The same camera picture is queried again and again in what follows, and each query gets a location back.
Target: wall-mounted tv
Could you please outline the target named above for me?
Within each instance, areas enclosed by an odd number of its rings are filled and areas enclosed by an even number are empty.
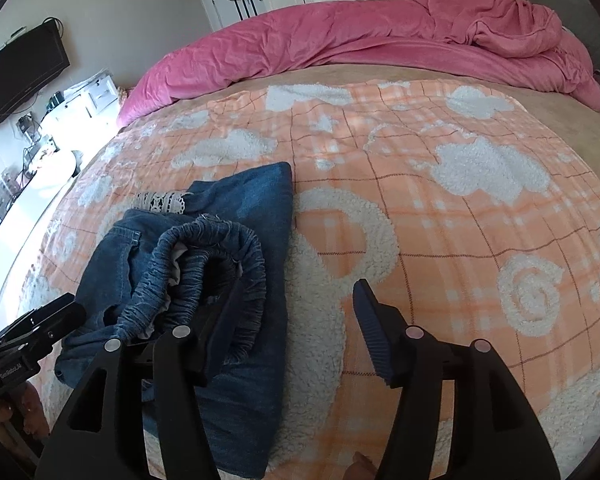
[[[70,65],[58,25],[45,20],[0,50],[0,123]]]

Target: pink blanket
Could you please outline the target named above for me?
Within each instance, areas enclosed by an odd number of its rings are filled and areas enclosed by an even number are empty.
[[[119,126],[234,82],[329,63],[388,64],[570,94],[600,109],[583,44],[525,0],[365,0],[275,10],[167,54],[144,75]]]

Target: fleece blanket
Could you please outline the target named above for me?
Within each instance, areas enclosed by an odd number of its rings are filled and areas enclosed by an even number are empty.
[[[74,291],[136,193],[283,160],[295,219],[283,415],[266,478],[339,479],[355,451],[382,457],[399,392],[374,374],[352,311],[359,278],[440,340],[490,340],[570,473],[600,435],[600,180],[518,101],[484,86],[283,84],[156,112],[64,197],[22,305]],[[67,393],[54,359],[37,382],[52,420]],[[436,473],[452,428],[445,398]],[[160,476],[157,442],[147,443]]]
[[[561,92],[600,109],[587,50],[525,0],[365,0],[287,7],[210,34],[140,80],[119,126],[234,82],[329,63],[412,66]]]

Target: white wall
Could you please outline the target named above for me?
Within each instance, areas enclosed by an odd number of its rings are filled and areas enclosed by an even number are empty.
[[[0,46],[18,28],[33,28],[47,16],[64,23],[71,67],[43,89],[33,107],[38,120],[54,92],[103,68],[117,85],[135,85],[162,56],[211,30],[200,0],[8,0],[0,11]],[[26,144],[16,133],[17,118],[0,124],[0,172],[22,158]]]

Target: white desk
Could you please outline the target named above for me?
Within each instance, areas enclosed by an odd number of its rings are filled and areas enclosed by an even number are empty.
[[[0,224],[0,293],[11,267],[38,219],[75,171],[70,150],[49,155]],[[0,330],[16,320],[18,305],[0,308]]]

